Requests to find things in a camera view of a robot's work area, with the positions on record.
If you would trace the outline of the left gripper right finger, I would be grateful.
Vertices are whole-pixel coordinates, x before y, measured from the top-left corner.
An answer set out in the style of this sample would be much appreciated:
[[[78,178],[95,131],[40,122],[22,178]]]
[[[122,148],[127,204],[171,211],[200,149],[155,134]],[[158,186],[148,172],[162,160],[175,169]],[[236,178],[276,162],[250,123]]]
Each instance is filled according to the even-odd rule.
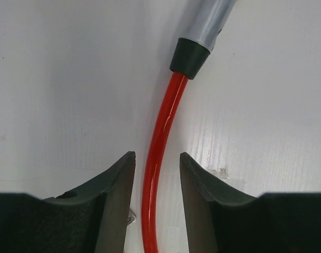
[[[190,252],[321,252],[321,193],[253,197],[180,156]]]

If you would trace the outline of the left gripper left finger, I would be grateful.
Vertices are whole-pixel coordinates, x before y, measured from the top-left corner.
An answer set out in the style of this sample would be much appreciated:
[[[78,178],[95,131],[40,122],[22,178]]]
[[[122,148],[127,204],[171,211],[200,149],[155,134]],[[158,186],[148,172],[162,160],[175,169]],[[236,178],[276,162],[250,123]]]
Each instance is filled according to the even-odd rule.
[[[53,198],[0,193],[0,252],[123,252],[135,153]]]

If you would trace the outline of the red cable lock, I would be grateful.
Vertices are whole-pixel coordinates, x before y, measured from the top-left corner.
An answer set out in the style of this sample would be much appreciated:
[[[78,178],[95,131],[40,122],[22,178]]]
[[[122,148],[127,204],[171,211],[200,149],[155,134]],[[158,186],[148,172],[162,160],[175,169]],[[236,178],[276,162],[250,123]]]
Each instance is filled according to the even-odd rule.
[[[184,34],[178,38],[170,63],[172,76],[155,122],[145,163],[141,197],[144,252],[158,252],[157,190],[169,133],[188,81],[193,80],[213,51],[235,1],[202,1]]]

